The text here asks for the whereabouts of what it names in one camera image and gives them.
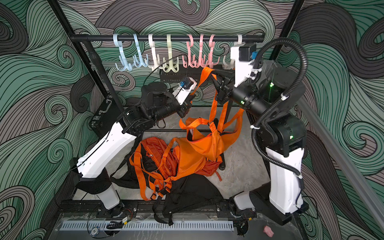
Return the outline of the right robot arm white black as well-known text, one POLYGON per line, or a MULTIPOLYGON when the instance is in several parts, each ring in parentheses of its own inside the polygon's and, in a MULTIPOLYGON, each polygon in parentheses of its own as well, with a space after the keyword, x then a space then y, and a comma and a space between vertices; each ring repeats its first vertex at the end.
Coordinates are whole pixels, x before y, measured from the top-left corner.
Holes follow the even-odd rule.
POLYGON ((257 87, 243 82, 235 85, 235 73, 215 70, 211 76, 224 103, 232 100, 249 116, 251 140, 263 152, 263 160, 270 181, 261 187, 231 197, 231 210, 237 218, 260 213, 275 223, 287 224, 293 214, 308 209, 302 199, 304 180, 301 175, 307 130, 291 108, 304 95, 306 87, 300 83, 290 97, 277 106, 265 119, 261 115, 296 79, 297 73, 284 67, 272 67, 257 87))

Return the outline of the red orange black backpack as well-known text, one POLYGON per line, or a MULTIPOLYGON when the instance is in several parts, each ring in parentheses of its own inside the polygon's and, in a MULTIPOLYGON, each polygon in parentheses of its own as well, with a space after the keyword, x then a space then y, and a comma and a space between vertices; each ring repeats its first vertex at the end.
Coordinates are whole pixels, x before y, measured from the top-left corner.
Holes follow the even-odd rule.
POLYGON ((127 166, 127 172, 121 178, 110 176, 111 181, 123 188, 139 189, 145 201, 163 197, 171 191, 171 178, 177 175, 179 160, 172 150, 163 157, 168 146, 156 137, 135 142, 135 146, 121 164, 127 166))

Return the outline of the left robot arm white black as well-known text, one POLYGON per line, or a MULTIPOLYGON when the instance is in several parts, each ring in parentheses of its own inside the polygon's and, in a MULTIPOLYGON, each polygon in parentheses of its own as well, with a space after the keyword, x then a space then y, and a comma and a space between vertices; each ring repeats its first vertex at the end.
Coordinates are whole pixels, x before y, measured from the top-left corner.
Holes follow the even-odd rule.
POLYGON ((110 180, 106 165, 157 122, 174 113, 183 118, 192 106, 195 97, 193 91, 197 85, 193 78, 184 77, 175 89, 169 89, 161 82, 142 86, 138 105, 125 109, 88 153, 70 161, 70 169, 76 174, 76 187, 97 196, 107 211, 120 211, 123 204, 110 180))

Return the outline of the orange tote bag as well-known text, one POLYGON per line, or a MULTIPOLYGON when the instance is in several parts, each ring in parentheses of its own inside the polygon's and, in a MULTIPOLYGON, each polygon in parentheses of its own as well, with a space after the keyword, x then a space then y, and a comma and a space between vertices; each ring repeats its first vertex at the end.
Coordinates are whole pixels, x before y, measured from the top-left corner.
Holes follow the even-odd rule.
POLYGON ((192 174, 211 176, 213 173, 206 168, 207 158, 198 153, 186 138, 173 138, 162 156, 162 164, 167 162, 167 157, 173 156, 178 160, 176 174, 169 174, 166 182, 173 182, 192 174))

